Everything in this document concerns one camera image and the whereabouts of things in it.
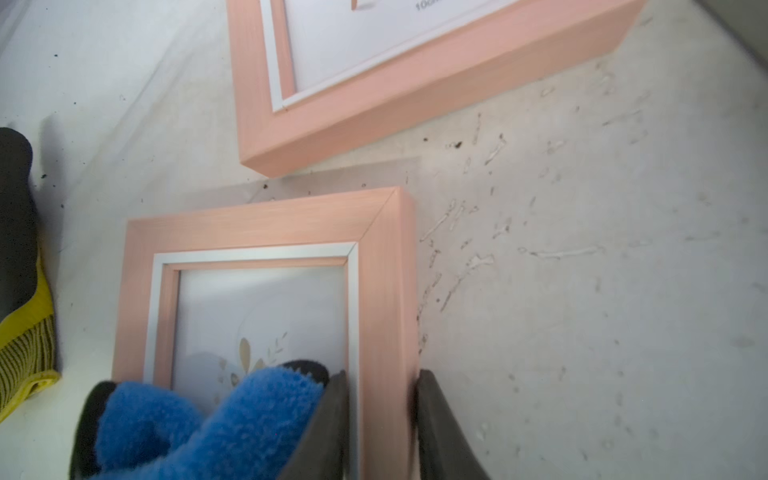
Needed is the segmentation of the pink picture frame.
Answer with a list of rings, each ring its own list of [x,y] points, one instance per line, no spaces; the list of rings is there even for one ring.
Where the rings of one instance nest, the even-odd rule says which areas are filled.
[[[595,59],[621,43],[642,9],[640,1],[521,1],[290,103],[284,8],[231,1],[240,162],[281,177]]]
[[[396,187],[136,219],[127,226],[112,376],[169,386],[184,270],[344,268],[353,479],[416,467],[416,235]]]

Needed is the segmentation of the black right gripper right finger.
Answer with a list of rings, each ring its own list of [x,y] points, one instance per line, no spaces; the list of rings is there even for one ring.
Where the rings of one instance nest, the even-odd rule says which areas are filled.
[[[421,479],[489,479],[462,433],[436,376],[426,369],[420,371],[416,382],[416,423]]]

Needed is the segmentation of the blue microfibre cloth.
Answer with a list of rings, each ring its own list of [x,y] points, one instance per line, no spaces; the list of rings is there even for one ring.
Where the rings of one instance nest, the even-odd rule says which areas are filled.
[[[275,479],[329,381],[294,360],[246,376],[209,415],[175,392],[103,381],[77,426],[72,479]]]

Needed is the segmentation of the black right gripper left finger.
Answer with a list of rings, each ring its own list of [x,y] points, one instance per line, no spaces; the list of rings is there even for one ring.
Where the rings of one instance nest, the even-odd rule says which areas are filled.
[[[339,480],[346,470],[349,389],[344,371],[330,377],[299,444],[279,480]]]

